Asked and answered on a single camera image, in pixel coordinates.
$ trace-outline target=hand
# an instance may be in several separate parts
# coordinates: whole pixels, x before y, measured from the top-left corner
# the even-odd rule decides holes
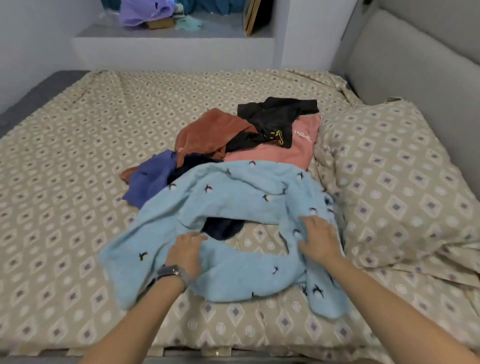
[[[308,258],[326,266],[327,263],[343,259],[340,244],[336,237],[336,230],[327,220],[318,216],[300,217],[307,227],[307,240],[299,242],[299,249]]]
[[[182,267],[188,273],[191,283],[195,282],[202,272],[199,254],[200,245],[205,240],[207,240],[207,237],[200,235],[198,232],[189,232],[178,236],[175,245],[168,251],[165,265]]]

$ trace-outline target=silver watch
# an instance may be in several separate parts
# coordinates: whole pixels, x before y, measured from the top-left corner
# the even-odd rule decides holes
[[[181,279],[183,284],[185,285],[185,289],[190,286],[190,276],[188,275],[187,271],[178,265],[174,266],[163,266],[158,271],[156,271],[158,277],[157,280],[163,277],[168,276],[177,276]]]

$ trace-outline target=black garment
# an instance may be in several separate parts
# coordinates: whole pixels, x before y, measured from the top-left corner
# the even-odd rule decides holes
[[[300,115],[318,112],[317,100],[295,98],[269,97],[265,102],[238,105],[237,115],[252,124],[258,133],[238,133],[227,143],[226,152],[252,149],[272,141],[291,148],[293,122]]]
[[[167,183],[171,184],[177,178],[191,170],[193,167],[205,163],[220,163],[221,159],[212,159],[198,153],[190,153],[185,156],[183,165],[175,168],[168,176]],[[207,218],[202,232],[217,240],[233,238],[243,228],[244,220],[232,220],[230,218]]]

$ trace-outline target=forearm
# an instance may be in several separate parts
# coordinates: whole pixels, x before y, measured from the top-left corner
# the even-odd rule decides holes
[[[124,319],[89,350],[81,364],[142,363],[183,289],[182,281],[175,276],[160,279]]]
[[[396,364],[478,364],[480,360],[411,305],[346,259],[327,263]]]

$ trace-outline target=beige bedsheet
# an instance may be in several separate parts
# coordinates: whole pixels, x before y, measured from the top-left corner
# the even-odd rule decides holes
[[[234,113],[268,96],[316,98],[322,115],[360,104],[324,72],[90,73],[0,141],[0,346],[16,354],[84,348],[125,314],[96,254],[135,218],[118,174],[173,148],[178,131],[207,109]],[[248,223],[227,243],[287,254],[276,226]],[[477,292],[422,274],[369,272],[409,303],[428,300],[434,319],[479,348]],[[458,307],[439,306],[444,294]],[[353,309],[329,321],[296,287],[268,299],[215,304],[187,292],[173,305],[154,346],[267,348],[325,359],[389,362]]]

